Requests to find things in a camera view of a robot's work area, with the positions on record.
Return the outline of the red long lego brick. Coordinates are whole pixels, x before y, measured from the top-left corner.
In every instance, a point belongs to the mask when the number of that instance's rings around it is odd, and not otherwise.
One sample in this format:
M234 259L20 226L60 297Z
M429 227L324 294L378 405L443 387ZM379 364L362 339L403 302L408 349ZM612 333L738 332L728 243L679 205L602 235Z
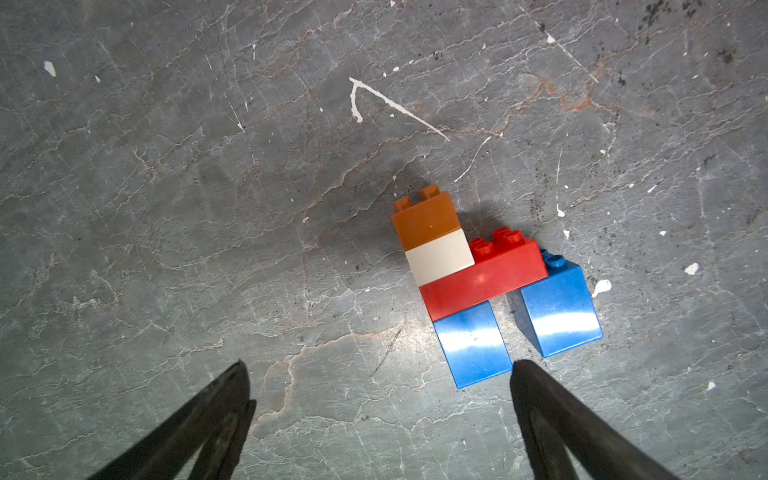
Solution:
M475 264L420 288L434 322L548 276L536 241L521 231L498 229L493 240L468 243Z

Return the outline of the blue lego brick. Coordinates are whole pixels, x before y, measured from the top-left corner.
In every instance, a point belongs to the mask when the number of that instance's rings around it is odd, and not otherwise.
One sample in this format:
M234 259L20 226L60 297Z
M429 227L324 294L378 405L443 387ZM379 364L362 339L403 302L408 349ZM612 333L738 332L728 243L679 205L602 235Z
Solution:
M581 266L545 249L541 255L547 276L519 290L526 338L544 358L602 339Z
M513 369L488 301L433 323L457 389Z

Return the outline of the white lego brick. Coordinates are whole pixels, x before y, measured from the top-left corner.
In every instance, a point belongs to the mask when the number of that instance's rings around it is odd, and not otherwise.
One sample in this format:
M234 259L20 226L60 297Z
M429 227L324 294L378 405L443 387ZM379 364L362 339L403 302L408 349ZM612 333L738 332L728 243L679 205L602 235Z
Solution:
M407 250L405 256L418 287L475 264L461 228Z

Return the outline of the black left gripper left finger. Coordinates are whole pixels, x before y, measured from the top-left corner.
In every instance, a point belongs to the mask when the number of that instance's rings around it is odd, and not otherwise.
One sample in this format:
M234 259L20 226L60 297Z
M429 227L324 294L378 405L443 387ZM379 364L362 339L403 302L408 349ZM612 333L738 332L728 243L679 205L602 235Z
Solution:
M239 463L257 401L249 372L232 364L93 479L174 479L196 456L191 479L229 479Z

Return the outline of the orange lego brick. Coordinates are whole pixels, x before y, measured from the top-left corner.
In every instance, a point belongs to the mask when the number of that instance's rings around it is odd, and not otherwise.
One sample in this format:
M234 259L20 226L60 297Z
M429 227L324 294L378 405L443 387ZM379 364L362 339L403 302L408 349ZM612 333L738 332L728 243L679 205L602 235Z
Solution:
M448 192L437 185L420 191L421 201L409 196L394 202L392 222L404 251L409 251L461 228Z

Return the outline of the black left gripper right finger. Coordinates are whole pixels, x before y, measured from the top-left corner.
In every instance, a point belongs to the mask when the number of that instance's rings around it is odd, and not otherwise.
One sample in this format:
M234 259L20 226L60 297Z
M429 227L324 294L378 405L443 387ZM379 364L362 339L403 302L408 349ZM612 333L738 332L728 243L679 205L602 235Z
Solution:
M510 388L536 479L576 479L571 456L594 479L676 477L627 441L535 362L513 363Z

